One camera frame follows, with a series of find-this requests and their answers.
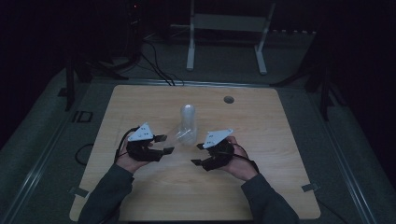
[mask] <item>transparent cylinder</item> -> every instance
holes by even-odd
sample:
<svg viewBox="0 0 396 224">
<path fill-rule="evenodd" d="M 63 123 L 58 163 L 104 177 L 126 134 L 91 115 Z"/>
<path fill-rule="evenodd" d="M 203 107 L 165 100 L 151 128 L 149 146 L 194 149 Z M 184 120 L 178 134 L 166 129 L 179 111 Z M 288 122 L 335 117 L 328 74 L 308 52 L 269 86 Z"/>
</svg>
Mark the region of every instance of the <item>transparent cylinder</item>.
<svg viewBox="0 0 396 224">
<path fill-rule="evenodd" d="M 181 122 L 178 127 L 179 142 L 186 146 L 193 146 L 197 141 L 197 125 L 195 119 L 195 107 L 183 105 L 180 108 Z"/>
</svg>

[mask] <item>person's right hand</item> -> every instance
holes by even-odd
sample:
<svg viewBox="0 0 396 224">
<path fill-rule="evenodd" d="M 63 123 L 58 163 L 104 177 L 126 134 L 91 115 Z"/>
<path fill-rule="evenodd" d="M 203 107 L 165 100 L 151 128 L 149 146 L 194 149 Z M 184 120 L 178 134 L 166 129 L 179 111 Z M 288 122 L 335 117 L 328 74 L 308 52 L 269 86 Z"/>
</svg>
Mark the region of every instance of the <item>person's right hand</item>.
<svg viewBox="0 0 396 224">
<path fill-rule="evenodd" d="M 233 145 L 234 154 L 246 158 L 248 157 L 246 151 L 236 145 L 238 143 L 236 142 L 235 137 L 228 136 L 226 140 L 229 141 L 231 144 L 234 144 Z M 231 175 L 235 176 L 238 179 L 245 181 L 248 181 L 249 179 L 253 178 L 255 175 L 258 174 L 250 162 L 237 157 L 233 157 L 233 159 L 227 165 L 220 167 L 219 169 L 227 173 L 230 173 Z"/>
<path fill-rule="evenodd" d="M 126 150 L 126 146 L 128 145 L 128 138 L 125 138 L 122 150 L 118 155 L 118 158 L 116 160 L 116 164 L 125 169 L 126 171 L 130 172 L 131 174 L 134 174 L 140 167 L 149 164 L 149 161 L 136 161 L 133 158 L 131 158 Z"/>
</svg>

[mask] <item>metal frame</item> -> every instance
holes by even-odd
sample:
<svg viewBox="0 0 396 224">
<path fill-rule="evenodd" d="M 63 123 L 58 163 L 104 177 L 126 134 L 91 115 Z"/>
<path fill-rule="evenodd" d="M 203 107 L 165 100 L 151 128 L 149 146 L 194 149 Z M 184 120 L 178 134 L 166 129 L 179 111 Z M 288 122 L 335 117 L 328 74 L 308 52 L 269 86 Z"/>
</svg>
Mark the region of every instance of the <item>metal frame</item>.
<svg viewBox="0 0 396 224">
<path fill-rule="evenodd" d="M 81 85 L 77 89 L 76 101 L 74 104 L 70 105 L 69 110 L 65 111 L 62 117 L 60 118 L 59 124 L 56 127 L 56 131 L 50 137 L 48 143 L 43 147 L 43 151 L 40 154 L 40 157 L 35 162 L 35 165 L 32 167 L 30 172 L 27 174 L 25 179 L 23 180 L 20 189 L 12 201 L 11 206 L 7 209 L 7 211 L 0 217 L 0 223 L 16 223 L 18 221 L 18 217 L 21 214 L 21 211 L 25 207 L 25 205 L 30 200 L 35 188 L 40 181 L 42 175 L 46 171 L 46 168 L 50 162 L 51 155 L 55 153 L 55 146 L 64 132 L 64 128 L 66 127 L 66 123 L 71 120 L 79 104 L 82 101 L 82 98 L 88 89 L 88 85 Z"/>
<path fill-rule="evenodd" d="M 347 162 L 347 158 L 344 155 L 344 152 L 341 149 L 341 146 L 339 145 L 337 138 L 335 137 L 331 124 L 322 119 L 320 111 L 318 110 L 312 96 L 310 96 L 309 99 L 311 101 L 311 105 L 316 109 L 315 112 L 318 116 L 318 119 L 322 120 L 321 122 L 322 127 L 325 130 L 327 136 L 329 137 L 330 142 L 332 143 L 332 155 L 338 165 L 341 175 L 344 178 L 350 196 L 353 202 L 355 203 L 356 209 L 358 210 L 359 215 L 361 216 L 361 220 L 363 221 L 364 224 L 376 224 L 377 221 L 375 215 L 370 205 L 367 203 L 367 200 L 361 189 L 361 185 L 354 176 L 352 169 L 350 168 Z"/>
<path fill-rule="evenodd" d="M 187 55 L 187 70 L 194 69 L 195 59 L 195 29 L 217 29 L 217 30 L 234 30 L 234 31 L 250 31 L 262 32 L 262 38 L 258 45 L 254 47 L 259 71 L 262 75 L 267 74 L 264 58 L 262 57 L 262 48 L 264 46 L 265 38 L 271 24 L 271 19 L 274 15 L 276 4 L 273 3 L 270 7 L 268 16 L 264 17 L 240 17 L 240 16 L 224 16 L 224 15 L 207 15 L 195 14 L 194 0 L 191 0 L 191 14 L 190 14 L 190 44 Z"/>
</svg>

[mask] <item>black cable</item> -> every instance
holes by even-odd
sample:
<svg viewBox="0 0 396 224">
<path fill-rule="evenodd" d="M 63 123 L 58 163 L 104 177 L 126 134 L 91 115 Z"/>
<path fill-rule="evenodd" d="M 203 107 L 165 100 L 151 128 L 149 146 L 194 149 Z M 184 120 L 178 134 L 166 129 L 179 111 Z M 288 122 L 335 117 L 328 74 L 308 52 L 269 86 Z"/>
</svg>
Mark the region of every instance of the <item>black cable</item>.
<svg viewBox="0 0 396 224">
<path fill-rule="evenodd" d="M 319 198 L 317 198 L 318 203 L 320 203 L 321 205 L 323 205 L 325 208 L 327 208 L 330 212 L 332 212 L 333 214 L 335 214 L 341 221 L 343 221 L 344 223 L 348 223 L 343 217 L 341 217 L 337 212 L 335 212 L 332 208 L 330 208 L 326 203 L 324 203 L 323 201 L 321 201 Z"/>
<path fill-rule="evenodd" d="M 146 70 L 149 70 L 149 71 L 155 73 L 154 70 L 149 69 L 149 68 L 147 68 L 147 67 L 144 67 L 144 66 L 142 66 L 142 65 L 140 65 L 140 64 L 137 64 L 136 66 L 139 67 L 139 68 L 143 68 L 143 69 L 146 69 Z M 165 74 L 170 75 L 170 76 L 173 76 L 175 79 L 177 79 L 177 80 L 179 80 L 179 81 L 181 82 L 181 85 L 182 85 L 182 86 L 184 86 L 184 81 L 183 81 L 183 79 L 179 78 L 178 76 L 176 76 L 175 74 L 172 74 L 172 73 L 165 73 Z"/>
<path fill-rule="evenodd" d="M 154 69 L 155 73 L 157 73 L 159 77 L 161 77 L 166 83 L 168 83 L 169 86 L 172 86 L 172 84 L 166 79 L 166 77 L 164 77 L 163 74 L 157 71 L 155 65 L 145 55 L 142 54 L 142 57 L 144 60 L 148 62 L 148 64 L 152 67 L 152 69 Z"/>
<path fill-rule="evenodd" d="M 128 130 L 128 132 L 126 132 L 126 133 L 124 134 L 124 136 L 121 138 L 121 141 L 120 141 L 120 144 L 119 144 L 119 148 L 117 148 L 117 150 L 116 150 L 116 155 L 114 156 L 114 162 L 116 162 L 117 159 L 118 159 L 120 156 L 123 156 L 123 155 L 125 155 L 126 153 L 128 153 L 128 152 L 124 152 L 124 153 L 120 154 L 122 145 L 123 145 L 123 143 L 124 143 L 124 141 L 125 141 L 126 136 L 128 136 L 128 134 L 131 133 L 131 132 L 135 132 L 137 129 L 139 129 L 139 127 L 137 127 L 137 128 L 132 128 L 132 129 Z"/>
<path fill-rule="evenodd" d="M 157 50 L 155 49 L 154 45 L 151 44 L 150 42 L 148 42 L 147 40 L 143 40 L 143 43 L 144 43 L 144 44 L 150 45 L 151 48 L 152 48 L 153 51 L 154 51 L 154 61 L 155 61 L 155 64 L 150 63 L 150 65 L 151 65 L 151 66 L 155 66 L 159 73 L 161 73 L 162 75 L 164 75 L 164 76 L 166 76 L 167 78 L 169 78 L 169 79 L 172 81 L 173 86 L 175 86 L 175 82 L 174 82 L 174 80 L 173 80 L 172 78 L 170 78 L 167 74 L 172 75 L 173 77 L 175 77 L 175 79 L 180 80 L 180 81 L 183 83 L 183 86 L 184 86 L 184 81 L 183 81 L 182 79 L 180 79 L 178 76 L 176 76 L 175 74 L 171 74 L 171 73 L 165 73 L 163 70 L 161 70 L 160 66 L 158 65 Z"/>
<path fill-rule="evenodd" d="M 79 164 L 81 164 L 81 165 L 83 165 L 83 166 L 86 166 L 86 165 L 87 165 L 87 162 L 81 161 L 81 160 L 78 158 L 78 153 L 79 153 L 83 148 L 85 148 L 85 147 L 93 147 L 93 143 L 89 143 L 89 144 L 86 144 L 86 145 L 80 147 L 80 148 L 77 150 L 76 154 L 75 154 L 75 160 L 76 160 L 76 162 L 78 162 Z"/>
<path fill-rule="evenodd" d="M 253 168 L 257 171 L 257 173 L 259 173 L 259 172 L 260 172 L 259 167 L 257 166 L 257 164 L 256 164 L 255 161 L 252 161 L 252 160 L 248 157 L 247 151 L 246 151 L 243 147 L 241 147 L 240 145 L 238 145 L 238 144 L 236 144 L 236 143 L 231 143 L 231 144 L 232 144 L 233 146 L 238 146 L 238 147 L 240 147 L 242 150 L 245 151 L 245 154 L 246 154 L 247 156 L 244 157 L 244 156 L 237 155 L 237 154 L 235 154 L 235 153 L 229 154 L 229 153 L 226 153 L 226 152 L 218 152 L 218 153 L 219 153 L 219 154 L 223 154 L 223 155 L 233 155 L 233 156 L 236 157 L 236 158 L 245 160 L 245 161 L 249 162 L 249 163 L 253 166 Z"/>
</svg>

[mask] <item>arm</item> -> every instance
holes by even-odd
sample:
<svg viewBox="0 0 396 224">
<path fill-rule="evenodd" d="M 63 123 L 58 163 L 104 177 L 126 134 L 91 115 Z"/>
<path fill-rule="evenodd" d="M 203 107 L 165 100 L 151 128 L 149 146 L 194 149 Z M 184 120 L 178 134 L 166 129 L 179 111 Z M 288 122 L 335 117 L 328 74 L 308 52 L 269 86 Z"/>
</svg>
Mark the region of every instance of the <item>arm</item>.
<svg viewBox="0 0 396 224">
<path fill-rule="evenodd" d="M 285 199 L 274 191 L 261 174 L 242 185 L 255 223 L 299 223 Z"/>
<path fill-rule="evenodd" d="M 78 223 L 117 223 L 120 204 L 132 191 L 134 172 L 148 164 L 148 161 L 135 161 L 126 152 L 127 140 L 117 158 L 104 177 L 99 181 L 85 203 Z"/>
<path fill-rule="evenodd" d="M 248 154 L 237 145 L 234 137 L 228 137 L 227 140 L 234 144 L 235 154 L 248 157 Z M 234 157 L 220 169 L 246 181 L 241 188 L 247 197 L 255 223 L 300 222 L 285 199 L 271 188 L 264 176 L 259 174 L 248 161 Z"/>
</svg>

